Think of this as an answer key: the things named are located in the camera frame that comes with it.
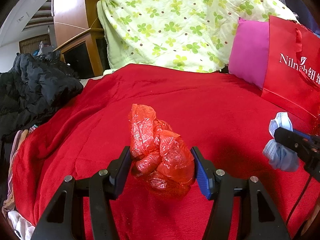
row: green clover quilt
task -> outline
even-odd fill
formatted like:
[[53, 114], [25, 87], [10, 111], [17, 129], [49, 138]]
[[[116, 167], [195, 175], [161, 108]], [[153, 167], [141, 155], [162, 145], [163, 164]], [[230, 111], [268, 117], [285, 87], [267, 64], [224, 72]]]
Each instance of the green clover quilt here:
[[129, 63], [211, 73], [229, 62], [239, 17], [295, 20], [278, 0], [100, 0], [111, 69]]

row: face mask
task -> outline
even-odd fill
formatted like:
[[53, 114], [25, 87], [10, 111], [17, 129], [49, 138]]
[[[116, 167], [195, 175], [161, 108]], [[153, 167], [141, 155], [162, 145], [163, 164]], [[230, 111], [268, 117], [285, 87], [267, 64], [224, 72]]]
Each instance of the face mask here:
[[[287, 113], [278, 113], [276, 118], [270, 121], [269, 133], [274, 138], [275, 130], [279, 127], [292, 131], [292, 123]], [[281, 169], [282, 171], [296, 171], [299, 167], [298, 155], [291, 149], [277, 143], [276, 140], [270, 140], [265, 148], [263, 154], [269, 159], [269, 164], [274, 169]]]

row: red paper bag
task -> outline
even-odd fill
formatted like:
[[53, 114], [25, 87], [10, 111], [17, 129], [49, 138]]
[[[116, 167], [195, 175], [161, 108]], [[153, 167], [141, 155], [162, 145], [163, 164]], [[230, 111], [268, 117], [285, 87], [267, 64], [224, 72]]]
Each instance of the red paper bag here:
[[313, 123], [320, 103], [320, 39], [307, 28], [270, 16], [268, 68], [261, 97]]

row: red ribbon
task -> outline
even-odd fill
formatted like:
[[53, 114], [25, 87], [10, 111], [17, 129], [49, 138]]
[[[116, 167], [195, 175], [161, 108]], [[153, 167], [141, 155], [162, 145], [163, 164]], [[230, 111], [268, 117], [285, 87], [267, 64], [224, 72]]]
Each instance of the red ribbon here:
[[[301, 64], [301, 57], [302, 57], [302, 33], [300, 30], [296, 28], [296, 57], [297, 63]], [[311, 85], [320, 88], [320, 84], [312, 80], [303, 70], [302, 67], [298, 67], [300, 74], [309, 82]]]

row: metal screw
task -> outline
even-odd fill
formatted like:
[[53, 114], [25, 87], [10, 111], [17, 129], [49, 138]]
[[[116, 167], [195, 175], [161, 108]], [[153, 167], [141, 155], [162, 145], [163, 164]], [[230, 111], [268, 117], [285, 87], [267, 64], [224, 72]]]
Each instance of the metal screw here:
[[216, 173], [218, 176], [223, 176], [224, 174], [226, 174], [224, 170], [216, 170]]
[[70, 182], [72, 180], [72, 176], [71, 175], [67, 175], [64, 177], [64, 181], [65, 182]]
[[108, 171], [105, 170], [105, 169], [99, 171], [99, 175], [100, 176], [104, 176], [104, 175], [107, 175], [107, 174], [108, 174]]
[[251, 176], [251, 177], [250, 177], [250, 180], [251, 180], [252, 182], [254, 182], [254, 183], [256, 183], [256, 182], [259, 181], [259, 179], [258, 179], [256, 176]]

